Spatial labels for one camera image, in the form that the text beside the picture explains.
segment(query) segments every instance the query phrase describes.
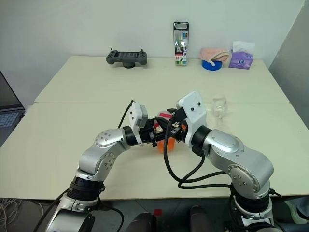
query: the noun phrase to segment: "floor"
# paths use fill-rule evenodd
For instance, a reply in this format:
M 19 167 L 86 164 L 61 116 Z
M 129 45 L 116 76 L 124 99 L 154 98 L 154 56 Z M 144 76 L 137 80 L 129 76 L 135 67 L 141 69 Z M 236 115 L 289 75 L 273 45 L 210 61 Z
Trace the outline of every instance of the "floor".
M 289 225 L 292 223 L 288 207 L 282 201 L 273 200 L 274 218 L 286 227 L 287 232 L 308 232 L 309 225 L 306 228 L 290 230 Z M 187 232 L 188 216 L 187 212 L 192 205 L 200 205 L 209 214 L 210 221 L 213 223 L 217 232 L 224 231 L 224 214 L 226 213 L 227 199 L 161 199 L 161 200 L 131 200 L 112 202 L 113 207 L 121 210 L 125 215 L 122 232 L 126 231 L 129 223 L 140 213 L 154 213 L 155 209 L 162 209 L 162 215 L 157 216 L 157 227 L 160 232 Z M 96 211 L 93 213 L 96 217 L 93 232 L 109 231 L 115 232 L 120 223 L 120 216 L 114 211 Z M 52 212 L 48 215 L 39 231 L 43 232 Z M 30 232 L 41 217 L 41 208 L 30 201 L 23 201 L 19 208 L 18 217 L 13 224 L 8 226 L 8 232 Z

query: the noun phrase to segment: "pink towel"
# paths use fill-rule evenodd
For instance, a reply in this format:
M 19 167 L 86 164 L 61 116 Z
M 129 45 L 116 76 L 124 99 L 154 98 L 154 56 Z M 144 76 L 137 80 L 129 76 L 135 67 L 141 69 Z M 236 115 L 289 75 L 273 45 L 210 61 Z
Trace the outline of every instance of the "pink towel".
M 226 62 L 229 56 L 229 52 L 224 48 L 202 48 L 199 53 L 199 57 L 209 62 L 212 66 L 214 66 L 213 61 Z

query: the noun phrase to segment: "gray wall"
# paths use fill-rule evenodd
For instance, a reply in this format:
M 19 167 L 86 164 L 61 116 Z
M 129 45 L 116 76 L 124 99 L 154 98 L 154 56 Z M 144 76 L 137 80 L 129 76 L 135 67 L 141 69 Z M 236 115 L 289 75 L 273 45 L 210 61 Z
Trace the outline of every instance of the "gray wall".
M 309 0 L 269 70 L 309 128 Z

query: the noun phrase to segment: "blue tape roll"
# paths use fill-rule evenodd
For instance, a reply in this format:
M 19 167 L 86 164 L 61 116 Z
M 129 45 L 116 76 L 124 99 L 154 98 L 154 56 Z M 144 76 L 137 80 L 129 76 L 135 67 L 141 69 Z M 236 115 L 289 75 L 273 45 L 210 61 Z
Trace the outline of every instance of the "blue tape roll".
M 204 69 L 215 71 L 215 70 L 221 69 L 222 62 L 221 61 L 214 61 L 214 66 L 212 66 L 209 62 L 203 60 L 202 66 L 203 66 Z

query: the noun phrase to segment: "laptop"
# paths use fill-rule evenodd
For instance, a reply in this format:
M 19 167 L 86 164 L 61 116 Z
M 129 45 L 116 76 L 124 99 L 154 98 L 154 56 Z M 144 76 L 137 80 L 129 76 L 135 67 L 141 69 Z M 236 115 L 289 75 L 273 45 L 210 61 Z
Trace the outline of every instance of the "laptop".
M 0 70 L 0 146 L 12 133 L 25 109 Z

